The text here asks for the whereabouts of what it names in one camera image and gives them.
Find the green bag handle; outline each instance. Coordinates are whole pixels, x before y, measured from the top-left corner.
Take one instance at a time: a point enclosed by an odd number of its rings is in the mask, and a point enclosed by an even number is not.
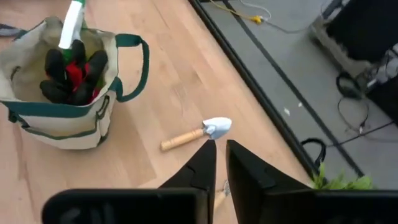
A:
[[[139,80],[138,86],[136,89],[127,95],[123,96],[123,84],[122,81],[119,81],[118,86],[116,87],[116,99],[119,102],[126,102],[138,94],[140,94],[147,81],[148,81],[148,73],[149,73],[149,46],[148,44],[138,35],[134,34],[118,34],[115,36],[116,38],[116,47],[137,47],[138,45],[142,45],[142,54],[143,54],[143,64],[142,64],[142,73],[141,79]]]

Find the wooden trowel handle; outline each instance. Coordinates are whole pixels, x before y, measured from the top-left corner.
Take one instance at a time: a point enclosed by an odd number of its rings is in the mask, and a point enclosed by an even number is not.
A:
[[[177,136],[173,139],[170,139],[168,141],[163,141],[160,144],[160,149],[162,151],[168,151],[174,147],[181,146],[182,144],[185,144],[187,142],[190,142],[192,140],[198,139],[202,137],[205,134],[204,130],[202,128],[196,129],[194,131],[191,131],[189,133]]]
[[[224,192],[216,194],[216,197],[214,198],[214,211],[216,211],[217,208],[224,202],[225,198],[226,195]]]

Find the gray floor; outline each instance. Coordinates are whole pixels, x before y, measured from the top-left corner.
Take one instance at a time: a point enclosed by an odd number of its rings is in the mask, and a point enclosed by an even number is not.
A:
[[[302,29],[308,26],[320,13],[320,0],[245,0],[268,8],[272,13],[272,22],[288,30]],[[230,0],[235,10],[250,15],[263,15],[264,12],[243,6],[237,0]],[[253,44],[235,18],[211,3],[202,6],[215,21],[224,36],[239,54],[250,72],[262,86],[266,95],[279,110],[287,124],[299,140],[315,137],[323,139],[327,144],[330,140],[324,135],[318,124],[308,111],[300,106],[300,102],[283,79],[274,70],[269,61]],[[256,25],[245,21],[251,32],[267,49],[279,67],[286,73],[292,83],[298,88],[311,107],[321,117],[339,141],[356,136],[354,132],[346,131],[346,125],[339,117],[337,102],[340,94],[335,86],[338,75],[326,53],[309,37],[308,32],[285,34],[267,25]],[[366,130],[370,130],[390,121],[376,105],[369,102],[369,119]],[[359,125],[365,110],[363,105],[345,101],[341,105],[342,113],[354,125]],[[369,135],[370,138],[397,139],[398,128],[390,125]],[[355,160],[366,175],[371,176],[379,189],[398,189],[398,143],[384,143],[369,138],[358,138],[346,143],[343,147]],[[308,153],[315,158],[319,153],[317,147],[306,146]],[[344,171],[347,179],[356,177],[350,166],[340,153],[329,147],[325,161],[326,177],[333,178]]]

